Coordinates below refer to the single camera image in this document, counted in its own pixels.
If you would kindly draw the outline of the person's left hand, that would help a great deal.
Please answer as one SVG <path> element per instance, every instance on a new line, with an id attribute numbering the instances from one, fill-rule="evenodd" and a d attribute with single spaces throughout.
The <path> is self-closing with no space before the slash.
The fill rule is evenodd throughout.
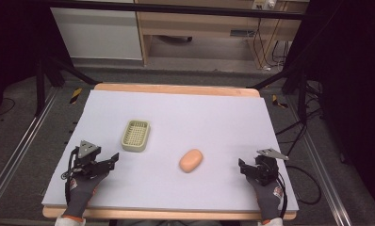
<path id="1" fill-rule="evenodd" d="M 70 182 L 70 201 L 67 209 L 62 214 L 64 218 L 71 218 L 81 221 L 90 199 L 93 197 L 96 187 L 107 177 L 107 173 L 85 178 L 83 176 L 74 176 Z"/>

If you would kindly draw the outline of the person's right hand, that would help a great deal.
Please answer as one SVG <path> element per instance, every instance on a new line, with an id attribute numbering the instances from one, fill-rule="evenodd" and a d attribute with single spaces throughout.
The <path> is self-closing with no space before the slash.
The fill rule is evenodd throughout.
<path id="1" fill-rule="evenodd" d="M 261 186 L 255 180 L 246 178 L 255 191 L 256 201 L 261 211 L 262 221 L 266 219 L 281 218 L 279 205 L 283 197 L 283 190 L 275 180 L 267 186 Z"/>

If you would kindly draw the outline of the pale green soap dish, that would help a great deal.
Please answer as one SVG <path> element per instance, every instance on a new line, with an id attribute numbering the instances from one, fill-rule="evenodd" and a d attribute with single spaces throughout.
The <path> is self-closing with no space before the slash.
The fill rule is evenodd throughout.
<path id="1" fill-rule="evenodd" d="M 148 121 L 131 120 L 127 123 L 122 135 L 122 148 L 128 152 L 142 152 L 145 150 L 150 134 Z"/>

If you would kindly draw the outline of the black metal stand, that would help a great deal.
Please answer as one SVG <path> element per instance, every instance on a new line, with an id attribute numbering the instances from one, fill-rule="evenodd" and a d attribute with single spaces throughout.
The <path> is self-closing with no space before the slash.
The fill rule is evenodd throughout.
<path id="1" fill-rule="evenodd" d="M 282 87 L 282 92 L 284 94 L 291 94 L 295 88 L 299 89 L 297 114 L 300 122 L 302 124 L 306 124 L 307 116 L 305 109 L 305 94 L 307 78 L 304 69 L 285 69 L 256 85 L 250 86 L 250 89 L 260 90 L 265 86 L 282 79 L 283 77 L 286 78 L 286 81 L 284 82 Z"/>
<path id="2" fill-rule="evenodd" d="M 94 80 L 78 71 L 73 65 L 69 65 L 53 56 L 41 56 L 36 64 L 36 89 L 37 89 L 37 109 L 36 116 L 39 116 L 46 106 L 45 103 L 45 78 L 48 78 L 53 87 L 62 87 L 65 80 L 61 71 L 66 71 L 79 78 L 89 85 L 100 84 L 100 81 Z"/>

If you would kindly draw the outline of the metal floor rail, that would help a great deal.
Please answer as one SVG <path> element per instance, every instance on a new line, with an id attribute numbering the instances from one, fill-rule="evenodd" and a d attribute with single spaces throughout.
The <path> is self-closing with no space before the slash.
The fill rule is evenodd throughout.
<path id="1" fill-rule="evenodd" d="M 59 88 L 50 88 L 48 96 L 43 99 L 43 107 L 38 115 L 35 115 L 28 128 L 24 132 L 22 138 L 18 142 L 16 148 L 12 152 L 7 164 L 0 172 L 0 199 L 2 198 L 10 180 L 12 179 L 15 171 L 18 169 L 22 162 L 28 148 L 33 142 L 36 134 L 39 132 L 48 112 L 50 111 Z"/>
<path id="2" fill-rule="evenodd" d="M 296 105 L 298 107 L 298 101 L 294 101 L 291 96 L 287 96 L 286 100 L 289 105 Z M 348 212 L 340 199 L 330 173 L 326 170 L 326 167 L 318 154 L 315 142 L 308 131 L 309 121 L 320 111 L 320 105 L 317 98 L 310 96 L 309 99 L 306 99 L 305 96 L 305 109 L 307 116 L 306 124 L 302 124 L 300 122 L 297 109 L 291 109 L 291 114 L 294 119 L 299 122 L 301 131 L 298 135 L 298 141 L 302 143 L 303 148 L 308 155 L 309 161 L 312 164 L 315 180 L 320 189 L 320 197 L 328 203 L 336 226 L 351 226 L 351 219 Z"/>

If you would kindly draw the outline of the yellow black floor tape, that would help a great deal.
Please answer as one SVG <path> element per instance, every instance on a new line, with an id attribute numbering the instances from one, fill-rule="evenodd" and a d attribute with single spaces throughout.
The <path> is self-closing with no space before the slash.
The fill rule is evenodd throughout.
<path id="1" fill-rule="evenodd" d="M 82 89 L 81 88 L 78 88 L 78 89 L 75 89 L 74 92 L 73 92 L 73 95 L 72 95 L 72 98 L 70 100 L 70 104 L 74 104 L 76 102 L 76 100 L 78 99 L 80 93 L 81 93 Z"/>
<path id="2" fill-rule="evenodd" d="M 272 95 L 272 104 L 278 105 L 279 107 L 282 107 L 282 108 L 288 108 L 288 105 L 284 103 L 280 103 L 278 101 L 277 95 L 274 95 L 274 94 Z"/>

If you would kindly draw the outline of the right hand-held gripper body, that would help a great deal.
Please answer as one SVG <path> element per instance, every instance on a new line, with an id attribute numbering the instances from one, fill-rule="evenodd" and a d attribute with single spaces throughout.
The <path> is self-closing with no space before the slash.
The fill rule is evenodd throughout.
<path id="1" fill-rule="evenodd" d="M 277 159 L 287 161 L 289 157 L 272 148 L 258 150 L 257 153 L 258 156 L 255 158 L 255 165 L 259 170 L 259 175 L 256 181 L 261 186 L 267 186 L 278 178 L 279 167 Z"/>

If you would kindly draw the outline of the black metal frame bar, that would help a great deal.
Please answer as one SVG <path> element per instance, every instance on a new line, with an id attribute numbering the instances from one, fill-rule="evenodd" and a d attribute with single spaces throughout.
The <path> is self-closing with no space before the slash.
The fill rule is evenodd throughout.
<path id="1" fill-rule="evenodd" d="M 228 9 L 209 8 L 193 6 L 157 5 L 157 4 L 134 4 L 97 2 L 80 0 L 26 0 L 27 2 L 41 4 L 50 8 L 77 8 L 77 9 L 97 9 L 97 10 L 117 10 L 152 13 L 173 13 L 211 16 L 230 16 L 245 18 L 266 18 L 284 20 L 305 20 L 307 15 L 299 12 L 282 12 L 255 9 Z"/>

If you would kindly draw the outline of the white cabinet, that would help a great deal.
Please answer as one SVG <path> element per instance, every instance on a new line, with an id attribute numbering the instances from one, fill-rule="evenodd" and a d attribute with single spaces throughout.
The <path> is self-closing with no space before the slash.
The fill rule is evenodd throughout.
<path id="1" fill-rule="evenodd" d="M 134 12 L 51 8 L 73 58 L 142 60 Z"/>

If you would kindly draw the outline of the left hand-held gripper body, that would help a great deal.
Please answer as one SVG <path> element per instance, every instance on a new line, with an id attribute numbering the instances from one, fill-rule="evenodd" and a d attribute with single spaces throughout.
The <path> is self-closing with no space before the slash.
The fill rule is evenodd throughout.
<path id="1" fill-rule="evenodd" d="M 76 148 L 72 172 L 87 178 L 95 177 L 97 175 L 94 171 L 97 164 L 95 159 L 100 152 L 101 148 L 98 145 L 82 140 L 80 146 Z"/>

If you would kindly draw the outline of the white wall socket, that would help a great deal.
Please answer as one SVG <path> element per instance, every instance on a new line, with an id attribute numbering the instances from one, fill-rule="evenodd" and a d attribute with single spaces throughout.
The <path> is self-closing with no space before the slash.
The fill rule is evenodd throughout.
<path id="1" fill-rule="evenodd" d="M 253 0 L 252 9 L 273 10 L 277 0 Z"/>

